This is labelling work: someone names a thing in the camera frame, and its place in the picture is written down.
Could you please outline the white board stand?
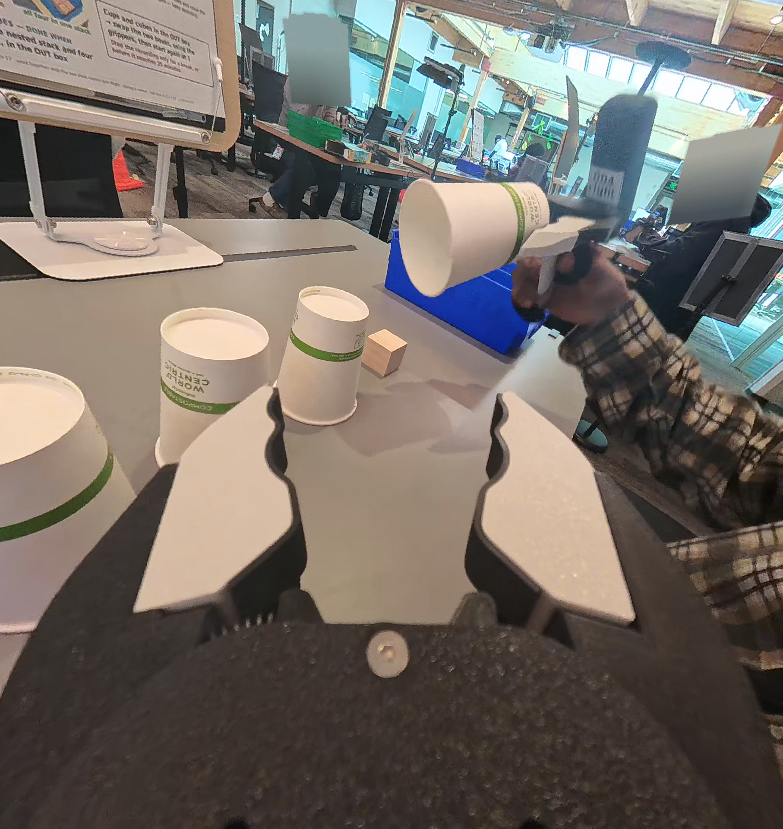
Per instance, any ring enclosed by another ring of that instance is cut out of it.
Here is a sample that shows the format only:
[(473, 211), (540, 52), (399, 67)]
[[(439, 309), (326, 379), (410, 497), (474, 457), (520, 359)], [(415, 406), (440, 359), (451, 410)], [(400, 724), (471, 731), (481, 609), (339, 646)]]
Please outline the white board stand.
[[(0, 116), (18, 123), (28, 188), (30, 221), (0, 221), (0, 241), (34, 269), (64, 281), (90, 281), (204, 268), (222, 257), (177, 229), (164, 228), (170, 154), (175, 146), (212, 144), (221, 102), (221, 61), (213, 61), (213, 114), (205, 127), (125, 114), (87, 103), (0, 86)], [(47, 214), (35, 142), (36, 127), (49, 124), (106, 135), (143, 136), (158, 147), (154, 200), (140, 221), (56, 221)]]

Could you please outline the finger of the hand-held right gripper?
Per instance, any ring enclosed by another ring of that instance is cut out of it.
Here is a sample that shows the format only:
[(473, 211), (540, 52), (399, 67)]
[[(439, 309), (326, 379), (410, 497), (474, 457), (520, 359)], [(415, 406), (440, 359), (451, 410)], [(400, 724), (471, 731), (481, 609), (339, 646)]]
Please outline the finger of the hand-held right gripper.
[(614, 216), (590, 220), (567, 215), (533, 231), (522, 245), (522, 258), (534, 257), (542, 262), (538, 294), (546, 296), (553, 285), (580, 282), (593, 267), (593, 246), (607, 241), (615, 230)]

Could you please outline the wooden desk with black legs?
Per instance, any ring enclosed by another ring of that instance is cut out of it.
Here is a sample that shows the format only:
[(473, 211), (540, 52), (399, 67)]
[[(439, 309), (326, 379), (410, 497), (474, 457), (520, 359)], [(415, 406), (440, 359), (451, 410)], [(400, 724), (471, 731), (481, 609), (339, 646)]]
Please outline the wooden desk with black legs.
[(255, 119), (253, 127), (255, 130), (268, 133), (282, 146), (290, 145), (294, 150), (300, 150), (315, 158), (341, 167), (344, 170), (341, 174), (341, 181), (344, 184), (376, 187), (378, 195), (369, 234), (381, 241), (389, 241), (399, 202), (399, 194), (406, 190), (413, 181), (420, 178), (421, 173), (396, 161), (391, 162), (389, 166), (384, 166), (376, 162), (357, 162), (344, 159), (291, 136), (288, 130), (278, 123)]

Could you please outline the grey panel on stand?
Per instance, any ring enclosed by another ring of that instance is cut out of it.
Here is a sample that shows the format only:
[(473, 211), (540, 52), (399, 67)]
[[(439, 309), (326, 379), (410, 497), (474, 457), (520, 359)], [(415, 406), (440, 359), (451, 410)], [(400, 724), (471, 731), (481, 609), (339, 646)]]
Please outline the grey panel on stand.
[(783, 240), (721, 233), (679, 303), (696, 322), (703, 317), (741, 325), (760, 295), (783, 270)]

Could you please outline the stack of white paper cups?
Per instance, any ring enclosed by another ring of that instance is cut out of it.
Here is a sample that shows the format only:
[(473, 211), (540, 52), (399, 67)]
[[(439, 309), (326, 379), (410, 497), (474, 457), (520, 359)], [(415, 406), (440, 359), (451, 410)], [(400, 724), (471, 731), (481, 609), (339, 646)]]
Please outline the stack of white paper cups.
[(546, 195), (531, 182), (420, 179), (401, 202), (401, 257), (415, 289), (438, 297), (512, 263), (529, 236), (550, 223)]

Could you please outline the person's right hand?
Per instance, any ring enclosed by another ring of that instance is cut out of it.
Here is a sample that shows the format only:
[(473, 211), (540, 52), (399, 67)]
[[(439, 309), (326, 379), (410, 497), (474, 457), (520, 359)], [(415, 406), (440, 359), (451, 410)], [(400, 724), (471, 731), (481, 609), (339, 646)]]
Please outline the person's right hand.
[(613, 262), (612, 251), (591, 244), (591, 268), (572, 285), (554, 283), (541, 292), (543, 261), (526, 254), (518, 258), (512, 272), (511, 299), (516, 309), (542, 309), (565, 323), (592, 326), (618, 311), (634, 297), (624, 272)]

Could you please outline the person's right forearm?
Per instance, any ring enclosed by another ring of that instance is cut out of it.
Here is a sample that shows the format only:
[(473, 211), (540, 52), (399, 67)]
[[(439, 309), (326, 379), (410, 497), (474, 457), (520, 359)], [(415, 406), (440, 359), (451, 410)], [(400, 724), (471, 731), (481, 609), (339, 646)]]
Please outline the person's right forearm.
[(711, 525), (783, 522), (783, 417), (703, 376), (637, 294), (559, 349), (607, 433), (636, 445), (655, 479)]

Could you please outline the stack of green bins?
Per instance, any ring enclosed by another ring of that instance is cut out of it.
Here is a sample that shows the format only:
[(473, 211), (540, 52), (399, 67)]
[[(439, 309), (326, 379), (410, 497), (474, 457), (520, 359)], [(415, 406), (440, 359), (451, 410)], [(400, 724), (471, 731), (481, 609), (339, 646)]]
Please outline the stack of green bins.
[(328, 142), (342, 142), (344, 132), (337, 125), (290, 110), (286, 116), (289, 135), (310, 147), (326, 149)]

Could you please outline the black light stand with softbox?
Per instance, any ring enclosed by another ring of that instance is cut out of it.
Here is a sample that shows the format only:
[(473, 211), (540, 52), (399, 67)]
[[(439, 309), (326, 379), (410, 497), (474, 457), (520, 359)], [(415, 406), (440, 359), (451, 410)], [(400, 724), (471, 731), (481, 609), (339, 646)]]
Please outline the black light stand with softbox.
[(452, 95), (450, 106), (448, 108), (448, 114), (445, 120), (445, 125), (433, 145), (432, 156), (434, 159), (434, 164), (431, 169), (429, 178), (431, 179), (431, 181), (436, 181), (438, 166), (443, 150), (445, 148), (448, 129), (450, 127), (452, 119), (458, 111), (457, 104), (459, 92), (461, 91), (461, 88), (463, 87), (464, 83), (464, 69), (462, 67), (455, 67), (449, 64), (440, 63), (436, 60), (426, 57), (420, 65), (420, 67), (418, 68), (418, 72), (426, 78), (432, 80), (436, 85), (438, 85), (439, 88), (443, 90), (448, 90)]

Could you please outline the wooden cube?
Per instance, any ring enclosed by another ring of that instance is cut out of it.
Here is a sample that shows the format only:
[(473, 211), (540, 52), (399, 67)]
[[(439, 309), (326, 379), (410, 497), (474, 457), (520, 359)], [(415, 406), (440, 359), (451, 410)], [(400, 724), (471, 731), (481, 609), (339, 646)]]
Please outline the wooden cube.
[(396, 334), (382, 329), (367, 336), (362, 365), (377, 377), (388, 377), (401, 366), (408, 343)]

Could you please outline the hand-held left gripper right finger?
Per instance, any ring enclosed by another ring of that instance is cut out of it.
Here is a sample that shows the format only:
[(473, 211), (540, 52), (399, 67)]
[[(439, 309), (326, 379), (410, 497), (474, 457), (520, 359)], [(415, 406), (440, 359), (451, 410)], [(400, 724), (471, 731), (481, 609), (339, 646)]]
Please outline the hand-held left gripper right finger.
[(467, 575), (498, 622), (542, 633), (556, 614), (618, 627), (636, 619), (591, 465), (512, 392), (497, 395), (487, 480), (467, 543)]

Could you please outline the white paper cup green band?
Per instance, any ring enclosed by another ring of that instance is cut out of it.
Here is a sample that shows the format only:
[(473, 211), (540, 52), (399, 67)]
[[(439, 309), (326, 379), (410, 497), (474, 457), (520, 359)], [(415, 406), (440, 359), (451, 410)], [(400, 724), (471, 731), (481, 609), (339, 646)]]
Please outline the white paper cup green band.
[(257, 320), (228, 309), (193, 307), (160, 328), (160, 468), (179, 461), (210, 425), (271, 376), (270, 337)]
[(135, 498), (74, 383), (0, 367), (0, 635), (34, 631)]
[(300, 291), (275, 383), (283, 417), (321, 427), (354, 414), (368, 317), (365, 302), (343, 289)]

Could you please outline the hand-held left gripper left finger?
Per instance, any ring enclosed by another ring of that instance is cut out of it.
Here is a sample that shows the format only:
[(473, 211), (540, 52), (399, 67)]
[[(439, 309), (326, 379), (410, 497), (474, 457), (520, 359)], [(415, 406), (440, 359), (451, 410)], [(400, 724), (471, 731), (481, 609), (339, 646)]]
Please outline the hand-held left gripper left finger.
[(287, 465), (279, 393), (263, 386), (183, 452), (134, 612), (275, 614), (303, 575)]

